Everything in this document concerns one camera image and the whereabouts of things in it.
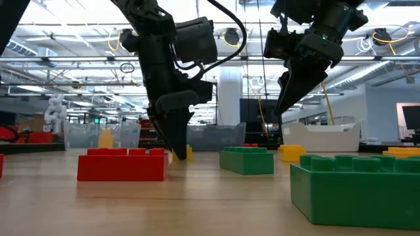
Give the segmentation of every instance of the table surface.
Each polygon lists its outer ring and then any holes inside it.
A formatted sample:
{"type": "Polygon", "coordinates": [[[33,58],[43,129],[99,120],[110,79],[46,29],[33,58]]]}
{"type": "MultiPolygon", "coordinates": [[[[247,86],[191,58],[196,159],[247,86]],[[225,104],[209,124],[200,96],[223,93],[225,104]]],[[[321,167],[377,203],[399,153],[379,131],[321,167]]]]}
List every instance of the table surface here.
{"type": "Polygon", "coordinates": [[[164,182],[77,182],[85,152],[6,156],[0,235],[419,235],[312,225],[290,200],[289,165],[277,160],[275,175],[241,176],[219,169],[218,153],[194,153],[164,182]]]}

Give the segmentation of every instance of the green lego brick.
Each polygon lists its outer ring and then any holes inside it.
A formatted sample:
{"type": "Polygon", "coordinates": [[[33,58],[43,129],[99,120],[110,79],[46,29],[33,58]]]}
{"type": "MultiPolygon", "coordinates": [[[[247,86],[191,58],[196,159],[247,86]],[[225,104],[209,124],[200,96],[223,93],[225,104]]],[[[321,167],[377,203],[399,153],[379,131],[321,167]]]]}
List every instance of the green lego brick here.
{"type": "Polygon", "coordinates": [[[301,158],[290,182],[293,204],[313,224],[420,229],[419,158],[301,158]]]}
{"type": "Polygon", "coordinates": [[[238,174],[273,174],[274,156],[260,147],[226,147],[219,155],[220,167],[238,174]]]}

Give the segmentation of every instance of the clear plastic bin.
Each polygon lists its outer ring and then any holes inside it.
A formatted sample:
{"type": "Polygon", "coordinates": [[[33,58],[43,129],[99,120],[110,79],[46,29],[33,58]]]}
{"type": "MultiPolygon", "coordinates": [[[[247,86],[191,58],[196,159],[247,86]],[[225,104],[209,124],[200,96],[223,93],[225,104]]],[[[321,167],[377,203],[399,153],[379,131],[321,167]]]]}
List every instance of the clear plastic bin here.
{"type": "Polygon", "coordinates": [[[97,148],[102,129],[110,128],[114,138],[114,148],[137,148],[140,138],[140,125],[137,123],[122,123],[110,125],[98,124],[64,124],[64,141],[66,149],[97,148]]]}
{"type": "Polygon", "coordinates": [[[187,144],[193,151],[220,151],[224,147],[242,147],[246,123],[237,126],[188,126],[187,144]]]}

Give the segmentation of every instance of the white pillar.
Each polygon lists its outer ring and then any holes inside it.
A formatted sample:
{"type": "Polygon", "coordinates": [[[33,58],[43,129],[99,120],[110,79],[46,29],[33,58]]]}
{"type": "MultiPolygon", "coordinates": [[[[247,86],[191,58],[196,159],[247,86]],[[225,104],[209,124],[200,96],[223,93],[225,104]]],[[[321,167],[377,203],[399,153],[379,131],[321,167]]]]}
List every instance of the white pillar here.
{"type": "Polygon", "coordinates": [[[240,98],[242,97],[242,70],[240,66],[220,67],[218,125],[240,123],[240,98]]]}

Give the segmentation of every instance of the desk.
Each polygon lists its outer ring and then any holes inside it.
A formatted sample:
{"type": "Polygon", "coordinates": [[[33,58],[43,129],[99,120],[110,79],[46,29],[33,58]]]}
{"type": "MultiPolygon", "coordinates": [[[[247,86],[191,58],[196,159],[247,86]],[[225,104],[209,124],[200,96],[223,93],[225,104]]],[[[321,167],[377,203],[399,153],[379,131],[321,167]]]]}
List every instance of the desk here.
{"type": "Polygon", "coordinates": [[[419,234],[312,225],[290,201],[289,165],[277,160],[275,175],[240,176],[219,169],[218,153],[194,153],[193,163],[175,163],[164,182],[77,182],[81,153],[5,157],[1,235],[419,234]]]}

